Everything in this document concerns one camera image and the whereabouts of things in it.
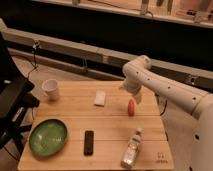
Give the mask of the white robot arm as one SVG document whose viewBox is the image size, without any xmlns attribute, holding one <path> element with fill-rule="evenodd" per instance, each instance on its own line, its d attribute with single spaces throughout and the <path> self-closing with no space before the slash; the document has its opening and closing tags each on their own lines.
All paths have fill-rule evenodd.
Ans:
<svg viewBox="0 0 213 171">
<path fill-rule="evenodd" d="M 124 64 L 122 88 L 140 103 L 140 90 L 145 86 L 197 119 L 189 169 L 213 171 L 213 93 L 160 76 L 150 68 L 151 60 L 146 55 Z"/>
</svg>

